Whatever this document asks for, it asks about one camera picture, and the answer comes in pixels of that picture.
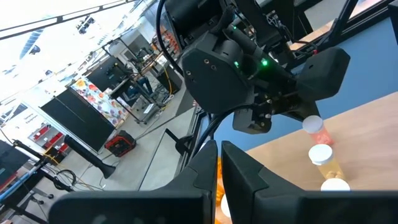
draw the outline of green led light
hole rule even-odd
[[[268,61],[266,59],[261,59],[261,65],[262,66],[267,66],[268,65]]]

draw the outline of yellow liquid bottle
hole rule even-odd
[[[324,178],[345,179],[343,171],[333,157],[333,150],[326,144],[317,144],[308,152],[313,164],[315,164]]]

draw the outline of yellow cable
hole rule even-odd
[[[169,74],[167,73],[166,68],[163,67],[163,69],[164,69],[164,72],[165,72],[165,74],[166,74],[167,81],[169,81],[169,97],[170,97],[170,96],[172,95],[172,92],[173,92],[172,83],[170,82]],[[164,107],[163,107],[162,109],[160,109],[160,110],[161,110],[161,111],[166,110],[167,105],[169,105],[169,104],[167,103],[166,106],[164,106]]]
[[[45,156],[45,157],[50,158],[52,161],[54,161],[54,162],[55,162],[58,166],[60,166],[61,168],[63,168],[63,169],[68,169],[68,168],[66,168],[65,166],[61,165],[57,160],[55,160],[54,157],[51,157],[51,156],[46,155],[46,154],[42,154],[42,156]],[[90,187],[88,184],[86,184],[86,183],[85,183],[82,179],[80,179],[77,175],[76,175],[76,178],[79,179],[83,184],[85,184],[87,188],[89,188],[90,190],[94,191],[94,189],[93,189],[92,187]]]
[[[172,83],[170,82],[169,74],[167,74],[166,68],[163,67],[163,69],[164,69],[164,72],[166,73],[167,81],[169,81],[169,90],[170,90],[170,92],[169,92],[170,95],[169,96],[171,96],[172,95]]]

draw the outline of gray floor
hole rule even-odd
[[[324,0],[307,10],[305,13],[313,29],[315,30],[338,17],[344,2],[345,0]],[[152,86],[156,85],[155,80],[150,79],[150,81],[152,81]],[[175,143],[168,136],[162,136],[162,134],[166,128],[169,128],[178,137],[186,135],[195,112],[194,108],[173,119],[184,98],[185,91],[186,88],[183,85],[166,110],[158,118],[150,120],[149,124],[137,124],[133,118],[128,118],[120,127],[133,137],[140,138],[137,141],[137,147],[122,158],[110,156],[104,160],[109,165],[117,165],[115,173],[109,179],[102,179],[102,173],[97,168],[89,168],[89,163],[74,152],[62,162],[62,165],[73,170],[87,184],[100,187],[101,181],[101,186],[105,190],[153,190],[167,184],[173,179],[179,154],[174,149]],[[109,155],[107,150],[101,152],[100,158]],[[53,200],[37,196],[45,201],[42,208],[46,214],[51,204],[66,194],[66,192],[55,189],[47,179],[43,179],[37,187],[56,196]],[[30,202],[27,211],[45,219],[36,203]],[[35,223],[29,219],[27,222],[19,217],[15,217],[13,220],[14,223]]]
[[[59,166],[59,168],[70,169],[74,171],[84,183],[103,188],[104,190],[153,190],[164,186],[173,179],[180,155],[174,148],[175,142],[167,135],[163,136],[163,133],[165,129],[168,128],[177,137],[185,136],[188,133],[190,121],[195,112],[196,108],[192,108],[168,123],[165,123],[150,134],[140,138],[137,141],[136,148],[128,152],[122,158],[114,156],[106,158],[104,163],[117,166],[115,173],[108,179],[103,179],[103,175],[99,169],[96,167],[89,167],[90,164],[73,151],[62,161],[62,166]],[[123,129],[126,131],[133,131],[135,128],[135,126],[123,126]],[[98,157],[102,159],[109,154],[109,151],[102,150],[102,153]],[[37,188],[43,190],[47,194],[54,194],[55,196],[53,200],[43,198],[39,195],[36,196],[37,199],[45,201],[45,204],[41,205],[41,208],[46,215],[54,201],[66,194],[64,191],[57,190],[53,186],[53,183],[47,179],[41,180]],[[76,190],[89,189],[84,186],[79,186]],[[34,202],[29,202],[26,210],[44,220],[46,219],[40,207]],[[15,223],[28,223],[21,217],[14,217],[12,220]]]

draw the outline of wooden table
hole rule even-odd
[[[380,1],[381,0],[365,0],[365,2],[362,2],[361,4],[356,5],[356,7],[353,10],[353,13],[350,15],[349,18],[352,18],[352,17],[358,15],[359,13],[369,9],[371,6],[375,5],[376,3],[380,2]],[[305,37],[301,38],[300,40],[311,42],[311,41],[315,40],[316,38],[322,36],[323,34],[326,34],[330,30],[332,25],[333,25],[333,21],[330,21],[323,27],[313,31],[311,34],[306,35]],[[304,46],[304,44],[292,44],[290,46],[290,49],[298,50],[302,46]]]
[[[164,54],[164,53],[161,52],[160,54],[158,54],[158,56],[157,56],[155,59],[153,59],[153,62],[151,62],[150,64],[148,64],[148,65],[145,66],[144,68],[142,68],[141,74],[142,74],[142,75],[145,75],[145,73],[149,72],[149,71],[153,68],[153,66],[157,65],[156,60],[158,60],[161,56],[163,56],[163,54]]]
[[[398,92],[325,121],[335,157],[353,190],[398,190]],[[248,151],[268,169],[305,190],[320,190],[325,181],[308,158],[314,145],[299,130]],[[220,209],[216,217],[231,223]]]

